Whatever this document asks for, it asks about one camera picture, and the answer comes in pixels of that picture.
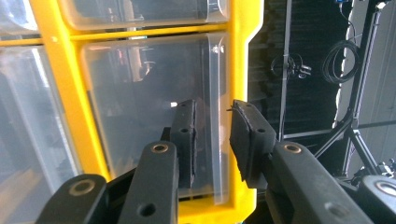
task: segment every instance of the metal pole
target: metal pole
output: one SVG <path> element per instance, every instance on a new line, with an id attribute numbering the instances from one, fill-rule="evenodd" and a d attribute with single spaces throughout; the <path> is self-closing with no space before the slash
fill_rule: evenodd
<path id="1" fill-rule="evenodd" d="M 320 157 L 340 136 L 344 134 L 344 132 L 350 128 L 352 123 L 352 116 L 349 112 L 346 113 L 346 117 L 337 125 L 331 132 L 330 137 L 326 139 L 326 141 L 320 146 L 317 152 L 315 152 L 314 156 L 316 158 Z"/>
<path id="2" fill-rule="evenodd" d="M 331 131 L 332 131 L 332 129 L 306 132 L 306 133 L 290 133 L 290 134 L 285 134 L 284 139 L 313 136 L 313 135 L 318 135 L 318 134 L 330 133 Z"/>
<path id="3" fill-rule="evenodd" d="M 288 0 L 286 8 L 286 26 L 285 26 L 285 47 L 283 51 L 283 76 L 282 76 L 282 96 L 280 102 L 279 134 L 278 139 L 282 141 L 284 136 L 284 123 L 286 113 L 286 94 L 288 87 L 288 60 L 290 45 L 290 24 L 291 24 L 291 5 L 292 0 Z"/>
<path id="4" fill-rule="evenodd" d="M 364 167 L 367 168 L 370 175 L 381 175 L 381 173 L 377 170 L 378 168 L 373 155 L 370 153 L 370 149 L 366 146 L 364 140 L 361 138 L 361 133 L 358 130 L 348 129 L 347 134 L 349 135 L 353 146 L 356 148 L 356 151 L 358 151 Z"/>
<path id="5" fill-rule="evenodd" d="M 360 50 L 360 56 L 363 58 L 361 74 L 354 79 L 352 96 L 349 103 L 349 108 L 353 111 L 353 118 L 356 121 L 358 121 L 361 111 L 361 99 L 364 93 L 364 85 L 369 71 L 370 59 L 373 53 L 379 17 L 381 16 L 382 8 L 379 9 L 377 6 L 378 1 L 371 0 L 367 9 Z"/>
<path id="6" fill-rule="evenodd" d="M 396 120 L 382 121 L 382 122 L 369 123 L 369 124 L 360 124 L 358 126 L 358 129 L 375 128 L 375 127 L 382 127 L 382 126 L 388 126 L 388 125 L 393 125 L 393 124 L 396 124 Z"/>

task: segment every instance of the clear plastic bin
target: clear plastic bin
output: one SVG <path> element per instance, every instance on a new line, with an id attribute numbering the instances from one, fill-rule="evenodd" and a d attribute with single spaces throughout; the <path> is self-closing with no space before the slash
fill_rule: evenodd
<path id="1" fill-rule="evenodd" d="M 35 221 L 79 174 L 43 47 L 0 48 L 0 223 Z"/>
<path id="2" fill-rule="evenodd" d="M 86 84 L 111 174 L 135 168 L 144 146 L 194 99 L 197 171 L 179 196 L 228 200 L 230 108 L 224 33 L 93 43 L 82 50 Z"/>
<path id="3" fill-rule="evenodd" d="M 0 35 L 35 35 L 37 24 L 29 1 L 0 0 Z"/>
<path id="4" fill-rule="evenodd" d="M 77 30 L 227 21 L 228 0 L 62 0 Z"/>

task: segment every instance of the black cable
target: black cable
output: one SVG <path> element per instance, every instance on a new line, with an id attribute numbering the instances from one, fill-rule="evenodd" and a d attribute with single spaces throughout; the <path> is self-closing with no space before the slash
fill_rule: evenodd
<path id="1" fill-rule="evenodd" d="M 355 57 L 355 64 L 353 65 L 352 70 L 349 73 L 340 74 L 337 76 L 335 74 L 335 60 L 340 50 L 344 51 L 344 49 L 350 49 Z M 326 81 L 334 84 L 344 83 L 355 76 L 360 68 L 361 60 L 359 59 L 358 47 L 349 40 L 342 40 L 332 46 L 329 54 L 326 56 L 326 59 L 323 62 L 321 71 L 326 79 Z"/>
<path id="2" fill-rule="evenodd" d="M 353 42 L 356 44 L 356 29 L 355 29 L 355 25 L 352 23 L 352 21 L 350 21 L 345 15 L 344 15 L 344 12 L 343 12 L 343 4 L 342 3 L 340 3 L 340 13 L 341 13 L 341 16 L 343 16 L 343 18 L 350 24 L 350 26 L 352 26 L 352 30 L 353 30 L 353 36 L 350 38 L 350 39 L 353 39 Z"/>
<path id="3" fill-rule="evenodd" d="M 300 59 L 300 65 L 296 64 L 296 62 L 294 61 L 294 59 L 291 57 L 291 55 L 296 55 L 299 59 Z M 280 57 L 284 57 L 283 55 L 279 55 L 277 57 L 275 57 L 272 62 L 271 62 L 271 72 L 274 74 L 274 76 L 276 77 L 280 77 L 276 72 L 275 72 L 275 66 L 276 63 L 278 62 Z M 301 67 L 303 66 L 304 62 L 303 62 L 303 57 L 298 54 L 298 53 L 291 53 L 289 54 L 288 57 L 288 70 L 287 70 L 287 79 L 289 79 L 290 75 L 292 75 L 297 67 Z"/>

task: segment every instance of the yellow frame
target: yellow frame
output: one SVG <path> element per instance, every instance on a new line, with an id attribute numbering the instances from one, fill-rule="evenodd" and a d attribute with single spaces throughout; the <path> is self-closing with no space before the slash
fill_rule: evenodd
<path id="1" fill-rule="evenodd" d="M 129 36 L 227 31 L 231 44 L 231 99 L 247 99 L 248 42 L 262 26 L 262 0 L 248 3 L 229 0 L 230 20 L 225 23 L 106 34 L 72 29 L 64 20 L 58 1 L 49 0 L 44 4 L 42 0 L 30 0 L 41 39 L 0 41 L 0 47 L 44 44 L 84 173 L 102 175 L 107 181 L 111 179 L 81 74 L 79 50 L 85 43 Z M 222 205 L 214 205 L 213 198 L 182 202 L 179 223 L 237 223 L 251 214 L 256 205 L 256 191 L 241 181 L 234 156 L 230 174 L 230 201 Z"/>

